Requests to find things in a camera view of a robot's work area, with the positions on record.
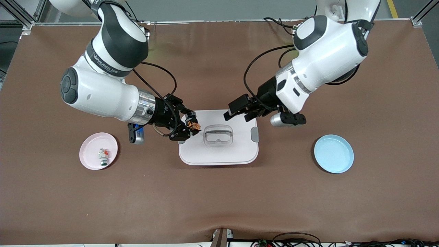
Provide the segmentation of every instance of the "yellow stripe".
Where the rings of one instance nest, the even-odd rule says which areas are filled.
[[[398,18],[398,13],[396,12],[395,5],[393,4],[393,0],[387,0],[387,4],[389,5],[390,13],[392,13],[393,18]]]

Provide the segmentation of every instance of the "white robotic arm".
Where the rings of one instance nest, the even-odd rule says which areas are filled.
[[[77,63],[65,71],[61,80],[64,102],[87,113],[128,122],[130,142],[135,144],[143,143],[140,128],[146,124],[174,130],[169,136],[174,141],[197,134],[196,116],[179,98],[170,95],[162,100],[125,83],[125,77],[148,56],[145,29],[115,0],[94,0],[89,6],[102,21],[101,29]],[[189,117],[185,123],[174,119],[180,112]]]
[[[245,94],[231,102],[224,114],[226,120],[245,113],[249,121],[277,110],[279,113],[270,119],[274,126],[306,123],[305,117],[298,113],[309,94],[325,83],[349,77],[368,53],[366,37],[380,0],[344,1],[348,10],[344,24],[335,21],[333,12],[329,11],[339,2],[317,1],[316,13],[325,15],[313,16],[297,28],[293,41],[299,56],[261,85],[256,97]]]

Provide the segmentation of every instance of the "brown tabletop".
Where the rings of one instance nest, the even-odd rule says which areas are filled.
[[[176,96],[195,110],[227,108],[246,93],[248,63],[291,42],[263,22],[150,28],[147,61],[175,75]],[[410,21],[376,22],[358,73],[312,93],[305,126],[274,128],[260,118],[257,159],[219,168],[184,164],[178,144],[151,126],[146,143],[132,145],[126,123],[61,100],[63,72],[98,29],[36,26],[18,44],[0,93],[0,244],[181,243],[206,241],[218,227],[235,238],[287,231],[323,241],[439,238],[439,70]],[[250,87],[275,74],[281,52],[255,63]],[[159,92],[172,89],[164,72],[138,71]],[[133,74],[127,82],[145,87]],[[90,171],[78,151],[97,132],[114,135],[120,154],[109,168]],[[352,145],[346,173],[313,162],[313,144],[325,134]]]

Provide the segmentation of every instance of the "round plate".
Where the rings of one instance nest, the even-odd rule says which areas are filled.
[[[101,149],[108,151],[108,164],[101,166],[98,153]],[[79,160],[82,165],[90,170],[100,170],[108,167],[117,155],[116,139],[108,133],[96,133],[89,136],[79,149]]]
[[[331,173],[342,173],[351,168],[354,151],[342,137],[334,134],[322,136],[314,146],[317,163]]]

